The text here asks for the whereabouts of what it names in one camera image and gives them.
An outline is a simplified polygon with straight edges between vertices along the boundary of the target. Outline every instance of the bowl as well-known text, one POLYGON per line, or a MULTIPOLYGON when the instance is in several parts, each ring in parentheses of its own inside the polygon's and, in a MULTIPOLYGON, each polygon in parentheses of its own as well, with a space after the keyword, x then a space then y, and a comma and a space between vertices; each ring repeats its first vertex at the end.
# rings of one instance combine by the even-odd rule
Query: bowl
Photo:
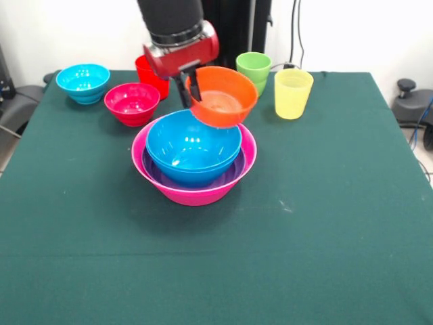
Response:
POLYGON ((160 93, 145 83, 125 83, 107 92, 104 103, 128 127, 145 125, 155 113, 160 93))
MULTIPOLYGON (((174 181, 172 181, 170 178, 168 178, 165 174, 161 172, 161 170, 156 166, 155 162, 152 160, 152 158, 149 155, 149 152, 147 152, 147 149, 144 148, 143 151, 143 166, 148 171, 149 176, 158 183, 168 186, 170 188, 178 189, 178 190, 189 190, 189 188, 182 186, 174 181)), ((244 152, 241 150, 236 157, 236 159, 233 161, 233 163, 230 165, 230 167, 226 170, 225 173, 223 173, 219 178, 214 180, 211 184, 200 188, 200 190, 205 190, 208 188, 217 188, 219 186, 222 186, 226 183, 229 183, 230 181, 234 180, 236 177, 238 177, 245 167, 245 155, 244 152)))
POLYGON ((105 90, 110 71, 99 64, 77 64, 60 71, 56 83, 75 102, 90 105, 98 102, 105 90))
POLYGON ((241 142, 238 126, 216 129, 198 121, 190 110, 180 110, 158 120, 150 129, 146 146, 163 172, 216 172, 227 170, 241 142))
POLYGON ((211 127, 242 123, 257 103, 254 83, 243 74, 221 66, 205 66, 196 71, 202 100, 192 98, 192 114, 211 127))
POLYGON ((221 186, 206 189, 184 190, 163 185, 151 177, 142 161, 147 134, 156 121, 146 125, 135 137, 131 147, 132 159, 138 172, 173 202, 191 207, 214 203, 223 198, 250 171, 256 161, 257 146, 254 137, 246 127, 239 125, 242 134, 241 148, 245 158, 245 166, 240 175, 221 186))

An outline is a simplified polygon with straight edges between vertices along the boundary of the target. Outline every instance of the red cup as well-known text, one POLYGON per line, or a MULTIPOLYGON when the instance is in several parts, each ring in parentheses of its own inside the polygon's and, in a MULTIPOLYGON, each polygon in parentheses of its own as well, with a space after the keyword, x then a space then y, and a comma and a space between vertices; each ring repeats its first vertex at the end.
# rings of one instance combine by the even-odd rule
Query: red cup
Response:
POLYGON ((137 69, 138 78, 140 83, 147 83, 154 86, 161 95, 161 100, 168 97, 168 88, 170 86, 169 80, 164 80, 158 77, 147 61, 146 56, 140 56, 135 60, 135 67, 137 69))

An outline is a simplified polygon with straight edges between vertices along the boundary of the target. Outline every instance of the table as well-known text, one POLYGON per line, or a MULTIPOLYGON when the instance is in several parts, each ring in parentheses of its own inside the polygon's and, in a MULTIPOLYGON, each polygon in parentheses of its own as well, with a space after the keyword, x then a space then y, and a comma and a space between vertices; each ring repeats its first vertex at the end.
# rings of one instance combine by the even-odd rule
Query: table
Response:
POLYGON ((50 84, 0 179, 0 324, 431 324, 432 189, 370 74, 313 76, 297 121, 270 76, 256 164, 196 208, 134 169, 139 129, 50 84))

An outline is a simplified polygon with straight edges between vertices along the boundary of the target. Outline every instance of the stacked bowls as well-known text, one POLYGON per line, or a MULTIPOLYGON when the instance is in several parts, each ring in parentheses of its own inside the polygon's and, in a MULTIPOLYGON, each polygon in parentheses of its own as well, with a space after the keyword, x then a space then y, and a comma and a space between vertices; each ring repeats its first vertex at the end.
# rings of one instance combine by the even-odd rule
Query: stacked bowls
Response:
POLYGON ((59 72, 56 83, 75 102, 90 105, 98 102, 110 80, 110 71, 99 64, 77 64, 59 72))
POLYGON ((168 114, 147 135, 146 150, 154 164, 180 186, 208 186, 224 174, 241 150, 238 126, 209 127, 190 110, 168 114))
POLYGON ((167 198, 176 203, 200 206, 220 200, 250 171, 256 160, 257 146, 254 137, 246 127, 240 124, 238 128, 242 139, 241 149, 229 168, 207 186, 201 188, 183 186, 167 177, 147 151, 148 135, 154 125, 163 119, 164 117, 152 121, 137 134, 131 148, 131 154, 138 172, 167 198))

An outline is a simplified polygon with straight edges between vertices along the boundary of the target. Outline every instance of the plastic cup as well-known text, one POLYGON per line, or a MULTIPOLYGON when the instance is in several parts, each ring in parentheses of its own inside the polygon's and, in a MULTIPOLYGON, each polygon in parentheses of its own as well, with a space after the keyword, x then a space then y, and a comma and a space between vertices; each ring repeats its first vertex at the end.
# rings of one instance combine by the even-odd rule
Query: plastic cup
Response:
POLYGON ((265 90, 271 65, 271 58, 263 53, 246 52, 236 58, 237 71, 254 83, 259 96, 265 90))
POLYGON ((286 120, 300 118, 314 78, 307 71, 284 69, 275 74, 275 111, 286 120))
POLYGON ((135 60, 135 67, 137 69, 138 78, 140 83, 147 83, 148 85, 154 86, 161 95, 161 100, 165 100, 168 97, 168 89, 170 87, 170 81, 161 79, 150 67, 146 56, 140 56, 135 60))

